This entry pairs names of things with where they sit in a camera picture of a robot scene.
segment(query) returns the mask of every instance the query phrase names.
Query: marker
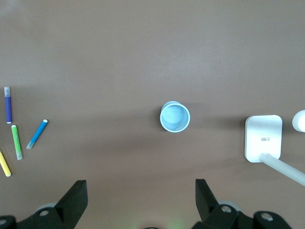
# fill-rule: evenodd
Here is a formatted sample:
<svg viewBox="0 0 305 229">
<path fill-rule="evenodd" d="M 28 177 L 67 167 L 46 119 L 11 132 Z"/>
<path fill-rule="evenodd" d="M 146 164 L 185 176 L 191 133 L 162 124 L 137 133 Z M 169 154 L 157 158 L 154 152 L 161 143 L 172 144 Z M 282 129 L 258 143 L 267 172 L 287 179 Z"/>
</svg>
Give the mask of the marker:
<svg viewBox="0 0 305 229">
<path fill-rule="evenodd" d="M 10 88 L 4 87 L 4 97 L 5 97 L 5 113 L 6 122 L 10 124 L 12 122 L 11 118 L 11 103 L 10 103 Z"/>
<path fill-rule="evenodd" d="M 7 177 L 10 177 L 11 176 L 10 169 L 9 169 L 8 165 L 6 164 L 6 161 L 5 161 L 1 151 L 0 151 L 0 164 L 3 168 L 5 175 Z"/>
<path fill-rule="evenodd" d="M 22 154 L 21 154 L 21 148 L 20 148 L 20 142 L 19 142 L 19 137 L 18 137 L 18 130 L 16 125 L 11 126 L 11 131 L 13 133 L 13 138 L 14 138 L 14 144 L 15 144 L 15 149 L 16 149 L 16 155 L 17 155 L 17 160 L 22 159 Z"/>
<path fill-rule="evenodd" d="M 32 139 L 30 140 L 30 143 L 28 144 L 27 149 L 32 149 L 33 145 L 35 144 L 35 142 L 37 141 L 37 139 L 39 138 L 39 136 L 41 135 L 41 133 L 43 132 L 43 130 L 46 127 L 47 124 L 48 124 L 48 120 L 44 119 L 42 121 L 42 123 L 40 124 L 40 126 L 38 127 L 38 129 L 35 132 Z"/>
</svg>

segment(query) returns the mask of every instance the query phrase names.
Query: cup rim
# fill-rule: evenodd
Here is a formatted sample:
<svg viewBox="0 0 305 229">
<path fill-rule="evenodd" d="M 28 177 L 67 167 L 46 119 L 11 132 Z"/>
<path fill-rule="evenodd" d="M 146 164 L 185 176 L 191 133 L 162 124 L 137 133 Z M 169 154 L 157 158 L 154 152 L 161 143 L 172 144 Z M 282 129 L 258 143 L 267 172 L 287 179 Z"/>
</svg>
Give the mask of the cup rim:
<svg viewBox="0 0 305 229">
<path fill-rule="evenodd" d="M 168 128 L 164 125 L 164 123 L 163 123 L 163 121 L 162 121 L 162 114 L 163 114 L 164 110 L 167 109 L 167 108 L 170 107 L 170 106 L 180 106 L 180 107 L 182 107 L 182 108 L 186 111 L 186 113 L 187 113 L 187 123 L 186 123 L 185 126 L 184 126 L 182 129 L 180 129 L 180 130 L 170 130 L 170 129 L 168 129 Z M 189 110 L 188 110 L 184 105 L 182 105 L 181 103 L 178 103 L 178 102 L 177 102 L 176 104 L 168 104 L 166 107 L 164 107 L 164 108 L 161 110 L 161 114 L 160 114 L 160 122 L 161 122 L 161 125 L 163 126 L 163 128 L 164 128 L 165 130 L 167 130 L 167 131 L 169 131 L 169 132 L 178 133 L 178 132 L 181 132 L 181 131 L 185 130 L 185 129 L 187 128 L 187 126 L 189 125 L 190 121 L 191 121 L 190 112 L 189 112 Z"/>
</svg>

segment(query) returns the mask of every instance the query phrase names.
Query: screw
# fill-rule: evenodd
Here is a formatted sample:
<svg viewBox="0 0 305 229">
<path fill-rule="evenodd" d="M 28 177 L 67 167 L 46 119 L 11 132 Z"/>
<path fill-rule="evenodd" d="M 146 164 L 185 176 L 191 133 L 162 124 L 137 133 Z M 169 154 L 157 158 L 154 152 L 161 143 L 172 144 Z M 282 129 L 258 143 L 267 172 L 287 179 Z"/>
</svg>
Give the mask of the screw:
<svg viewBox="0 0 305 229">
<path fill-rule="evenodd" d="M 49 211 L 48 210 L 44 210 L 41 213 L 39 213 L 39 216 L 46 216 L 48 215 Z"/>
<path fill-rule="evenodd" d="M 270 214 L 266 213 L 266 212 L 262 213 L 262 214 L 261 214 L 261 217 L 262 217 L 264 220 L 267 220 L 267 221 L 272 221 L 272 220 L 273 220 L 272 216 L 271 216 Z"/>
<path fill-rule="evenodd" d="M 226 206 L 226 205 L 222 206 L 222 207 L 221 207 L 221 210 L 222 210 L 223 212 L 225 212 L 225 213 L 231 213 L 231 212 L 232 212 L 232 209 L 230 209 L 230 207 L 229 207 L 229 206 Z"/>
<path fill-rule="evenodd" d="M 6 219 L 0 219 L 0 225 L 6 224 Z"/>
</svg>

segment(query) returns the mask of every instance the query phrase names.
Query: white lamp arm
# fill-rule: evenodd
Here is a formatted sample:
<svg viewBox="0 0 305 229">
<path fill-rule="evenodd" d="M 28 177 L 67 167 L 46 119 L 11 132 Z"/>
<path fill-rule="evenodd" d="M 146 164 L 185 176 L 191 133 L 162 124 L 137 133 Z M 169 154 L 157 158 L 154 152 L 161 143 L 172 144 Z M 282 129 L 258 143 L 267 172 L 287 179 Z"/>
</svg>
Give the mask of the white lamp arm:
<svg viewBox="0 0 305 229">
<path fill-rule="evenodd" d="M 305 174 L 299 170 L 293 168 L 292 166 L 284 163 L 279 159 L 276 159 L 270 154 L 261 154 L 259 159 L 261 162 L 265 163 L 271 168 L 274 168 L 285 176 L 305 186 Z"/>
</svg>

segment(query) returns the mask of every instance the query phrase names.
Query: paper cup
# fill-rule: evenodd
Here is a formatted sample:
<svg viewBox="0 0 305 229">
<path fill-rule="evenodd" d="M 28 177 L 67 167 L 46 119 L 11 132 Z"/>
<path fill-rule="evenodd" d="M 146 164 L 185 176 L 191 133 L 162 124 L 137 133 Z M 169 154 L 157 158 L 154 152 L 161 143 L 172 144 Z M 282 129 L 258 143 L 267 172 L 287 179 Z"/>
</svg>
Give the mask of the paper cup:
<svg viewBox="0 0 305 229">
<path fill-rule="evenodd" d="M 190 112 L 179 102 L 169 101 L 161 109 L 161 125 L 169 132 L 183 131 L 189 125 L 190 120 Z"/>
<path fill-rule="evenodd" d="M 305 132 L 305 110 L 295 114 L 292 125 L 299 132 Z"/>
</svg>

